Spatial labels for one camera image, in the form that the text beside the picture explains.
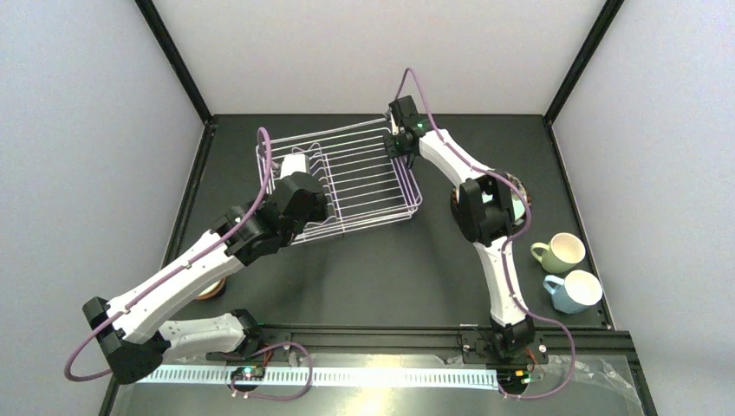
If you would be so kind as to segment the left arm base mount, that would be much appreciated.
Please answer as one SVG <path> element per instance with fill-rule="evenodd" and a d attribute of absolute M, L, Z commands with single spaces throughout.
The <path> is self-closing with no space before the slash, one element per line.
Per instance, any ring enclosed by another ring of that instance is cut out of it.
<path fill-rule="evenodd" d="M 285 401 L 284 396 L 255 393 L 269 374 L 269 364 L 276 351 L 289 353 L 292 349 L 290 341 L 269 343 L 251 343 L 232 352 L 210 352 L 205 354 L 208 361 L 221 362 L 226 367 L 235 368 L 225 377 L 225 386 L 231 391 L 233 398 L 256 398 L 274 401 Z"/>

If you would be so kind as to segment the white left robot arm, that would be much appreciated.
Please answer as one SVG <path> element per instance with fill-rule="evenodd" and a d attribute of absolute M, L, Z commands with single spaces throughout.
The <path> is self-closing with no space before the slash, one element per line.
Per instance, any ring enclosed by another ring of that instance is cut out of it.
<path fill-rule="evenodd" d="M 178 359 L 248 356 L 259 348 L 260 328 L 244 309 L 187 321 L 172 316 L 226 277 L 291 245 L 307 223 L 326 220 L 327 198 L 307 156 L 291 154 L 278 165 L 276 186 L 261 202 L 233 207 L 184 255 L 135 289 L 84 304 L 83 313 L 121 385 Z"/>

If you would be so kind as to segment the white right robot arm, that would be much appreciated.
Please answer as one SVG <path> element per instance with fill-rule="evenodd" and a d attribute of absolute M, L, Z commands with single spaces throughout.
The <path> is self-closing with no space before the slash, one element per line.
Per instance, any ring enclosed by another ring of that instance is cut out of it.
<path fill-rule="evenodd" d="M 383 143 L 388 157 L 403 158 L 407 167 L 421 157 L 452 183 L 452 217 L 478 253 L 491 298 L 489 349 L 501 361 L 523 354 L 535 338 L 512 255 L 511 239 L 528 219 L 523 185 L 475 160 L 447 130 L 435 128 L 409 95 L 389 103 L 387 118 L 391 130 Z"/>

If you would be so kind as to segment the white wire dish rack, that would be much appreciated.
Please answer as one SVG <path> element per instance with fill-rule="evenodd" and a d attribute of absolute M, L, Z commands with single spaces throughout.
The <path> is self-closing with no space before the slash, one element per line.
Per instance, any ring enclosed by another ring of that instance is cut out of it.
<path fill-rule="evenodd" d="M 322 185 L 327 218 L 308 223 L 293 244 L 338 237 L 409 219 L 422 194 L 407 158 L 388 156 L 383 138 L 391 132 L 383 118 L 270 141 L 272 173 L 268 192 L 296 170 Z"/>

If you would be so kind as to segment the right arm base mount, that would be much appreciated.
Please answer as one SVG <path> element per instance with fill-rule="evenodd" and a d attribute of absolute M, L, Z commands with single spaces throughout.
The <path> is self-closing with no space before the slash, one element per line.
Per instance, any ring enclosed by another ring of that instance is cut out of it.
<path fill-rule="evenodd" d="M 522 395 L 544 380 L 546 371 L 535 353 L 533 324 L 480 328 L 465 326 L 456 333 L 464 363 L 485 364 L 496 371 L 498 385 L 509 394 Z"/>

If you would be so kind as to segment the mint green flower plate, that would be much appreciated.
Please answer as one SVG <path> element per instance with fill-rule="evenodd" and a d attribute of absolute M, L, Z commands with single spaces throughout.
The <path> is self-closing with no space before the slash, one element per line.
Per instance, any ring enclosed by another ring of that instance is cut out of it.
<path fill-rule="evenodd" d="M 518 197 L 518 195 L 515 192 L 511 192 L 510 197 L 511 197 L 511 208 L 507 209 L 507 211 L 509 212 L 509 215 L 513 219 L 513 224 L 515 226 L 519 226 L 524 221 L 525 208 L 524 208 L 523 202 L 521 201 L 521 198 Z M 503 210 L 503 207 L 500 204 L 500 197 L 483 192 L 481 194 L 481 199 L 482 199 L 484 206 L 487 209 L 494 210 L 494 211 Z"/>

